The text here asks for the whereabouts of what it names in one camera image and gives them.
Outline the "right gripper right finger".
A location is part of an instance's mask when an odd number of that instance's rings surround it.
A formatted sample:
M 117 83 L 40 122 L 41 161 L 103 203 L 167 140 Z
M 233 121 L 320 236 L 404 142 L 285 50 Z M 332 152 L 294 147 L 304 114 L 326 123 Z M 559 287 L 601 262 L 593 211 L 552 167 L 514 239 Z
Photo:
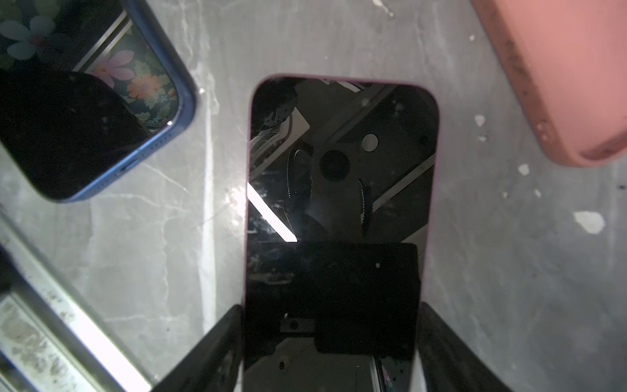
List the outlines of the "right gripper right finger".
M 428 391 L 508 391 L 437 312 L 421 303 L 418 353 Z

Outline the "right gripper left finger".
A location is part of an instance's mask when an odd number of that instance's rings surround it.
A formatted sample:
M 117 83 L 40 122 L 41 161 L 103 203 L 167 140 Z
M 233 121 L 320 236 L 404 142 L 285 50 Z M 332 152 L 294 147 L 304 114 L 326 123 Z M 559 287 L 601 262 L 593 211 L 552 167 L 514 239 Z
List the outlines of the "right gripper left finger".
M 242 358 L 243 307 L 234 305 L 152 391 L 233 391 Z

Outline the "pink phone case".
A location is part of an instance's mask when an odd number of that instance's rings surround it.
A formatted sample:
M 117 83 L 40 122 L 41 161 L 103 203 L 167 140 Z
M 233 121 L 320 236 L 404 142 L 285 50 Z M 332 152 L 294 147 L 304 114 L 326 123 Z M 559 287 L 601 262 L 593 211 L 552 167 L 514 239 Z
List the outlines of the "pink phone case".
M 474 1 L 478 19 L 553 162 L 626 153 L 624 1 Z

